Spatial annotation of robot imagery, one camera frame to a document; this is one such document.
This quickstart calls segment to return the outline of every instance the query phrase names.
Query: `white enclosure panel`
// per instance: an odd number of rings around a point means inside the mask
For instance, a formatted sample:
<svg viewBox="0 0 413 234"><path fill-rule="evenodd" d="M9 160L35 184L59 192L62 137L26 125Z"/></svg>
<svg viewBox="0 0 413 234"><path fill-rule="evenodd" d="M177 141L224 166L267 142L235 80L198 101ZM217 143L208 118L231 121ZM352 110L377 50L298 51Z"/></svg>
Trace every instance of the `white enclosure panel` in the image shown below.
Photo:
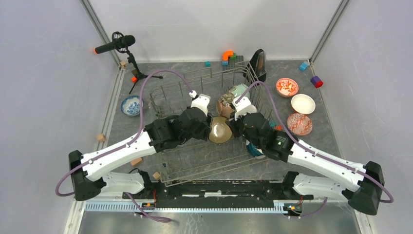
<svg viewBox="0 0 413 234"><path fill-rule="evenodd" d="M93 151L117 70L78 0L0 3L0 233L63 232L68 153ZM70 180L61 192L72 191Z"/></svg>
<svg viewBox="0 0 413 234"><path fill-rule="evenodd" d="M340 0L90 0L106 32L136 37L136 60L311 56Z"/></svg>
<svg viewBox="0 0 413 234"><path fill-rule="evenodd" d="M373 217L379 234L413 228L411 9L406 0L351 1L315 64L343 156L381 164L394 195Z"/></svg>

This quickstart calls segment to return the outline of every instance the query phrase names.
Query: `tripod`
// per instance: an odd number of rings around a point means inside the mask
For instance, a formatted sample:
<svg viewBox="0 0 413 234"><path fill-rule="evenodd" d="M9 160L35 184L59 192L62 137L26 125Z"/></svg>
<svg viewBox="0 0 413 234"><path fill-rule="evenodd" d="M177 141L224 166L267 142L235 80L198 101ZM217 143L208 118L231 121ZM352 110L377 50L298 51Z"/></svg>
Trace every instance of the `tripod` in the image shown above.
<svg viewBox="0 0 413 234"><path fill-rule="evenodd" d="M126 49L126 54L129 55L129 57L128 57L128 63L132 63L132 64L133 64L133 67L135 68L135 70L132 71L132 74L133 74L133 75L136 77L136 79L137 79L136 82L133 83L133 86L132 86L131 90L129 91L129 94L131 94L131 93L132 93L132 90L134 89L134 87L135 87L135 85L138 83L138 81L141 80L141 79L145 79L146 77L148 77L148 75L145 75L145 74L141 73L141 71L140 71L139 68L138 68L138 64L136 64L135 57L133 56L133 54L132 54L128 49ZM163 78L164 78L164 77L162 77L162 76L152 76L152 77L159 78L159 79L163 79Z"/></svg>

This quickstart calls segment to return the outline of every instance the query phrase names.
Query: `blue and white bowl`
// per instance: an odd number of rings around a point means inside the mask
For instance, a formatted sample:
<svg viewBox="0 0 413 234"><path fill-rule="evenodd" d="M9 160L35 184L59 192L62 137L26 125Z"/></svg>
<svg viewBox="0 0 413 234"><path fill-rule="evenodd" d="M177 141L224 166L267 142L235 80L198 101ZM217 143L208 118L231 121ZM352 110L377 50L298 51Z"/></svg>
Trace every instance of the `blue and white bowl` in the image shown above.
<svg viewBox="0 0 413 234"><path fill-rule="evenodd" d="M122 104L120 104L120 110L127 116L137 116L139 113L141 113L141 110L139 108L139 96L134 95L125 98Z"/></svg>

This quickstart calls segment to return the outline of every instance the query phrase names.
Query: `metal basket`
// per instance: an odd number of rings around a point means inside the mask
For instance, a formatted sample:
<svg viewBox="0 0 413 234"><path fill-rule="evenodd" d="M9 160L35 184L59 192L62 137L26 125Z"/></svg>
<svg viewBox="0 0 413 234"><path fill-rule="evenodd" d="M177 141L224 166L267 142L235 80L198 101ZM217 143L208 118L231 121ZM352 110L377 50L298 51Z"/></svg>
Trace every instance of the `metal basket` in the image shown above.
<svg viewBox="0 0 413 234"><path fill-rule="evenodd" d="M236 63L234 69L212 72L203 68L184 73L184 77L198 94L211 96L208 112L217 116L216 102L233 85L250 85L257 80L252 69L247 69L248 61ZM268 120L274 119L269 104L268 93L262 86L251 89L251 103ZM157 118L180 115L191 105L188 88L180 81L154 87L150 92L150 101ZM214 175L263 163L268 159L253 158L246 151L242 137L217 145L210 141L191 139L173 150L165 150L158 155L161 181L166 186L181 184L198 179L213 179Z"/></svg>

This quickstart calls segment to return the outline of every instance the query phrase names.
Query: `wooden block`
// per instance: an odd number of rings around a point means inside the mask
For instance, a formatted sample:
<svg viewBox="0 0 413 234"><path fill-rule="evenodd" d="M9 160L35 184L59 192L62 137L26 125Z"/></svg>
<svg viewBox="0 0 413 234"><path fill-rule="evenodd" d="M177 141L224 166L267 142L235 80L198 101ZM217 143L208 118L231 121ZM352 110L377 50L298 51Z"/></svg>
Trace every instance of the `wooden block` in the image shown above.
<svg viewBox="0 0 413 234"><path fill-rule="evenodd" d="M97 135L97 141L99 141L99 142L105 142L105 141L106 141L105 135L103 135L103 133Z"/></svg>
<svg viewBox="0 0 413 234"><path fill-rule="evenodd" d="M161 178L161 174L159 174L158 172L155 172L153 175L153 178L155 178L156 180L159 180Z"/></svg>
<svg viewBox="0 0 413 234"><path fill-rule="evenodd" d="M120 65L121 65L123 68L126 67L126 64L127 64L126 61L121 61L121 62L120 62Z"/></svg>
<svg viewBox="0 0 413 234"><path fill-rule="evenodd" d="M143 162L143 159L140 157L140 158L132 160L131 164L132 164L133 167L136 167L137 165L141 164L142 162Z"/></svg>

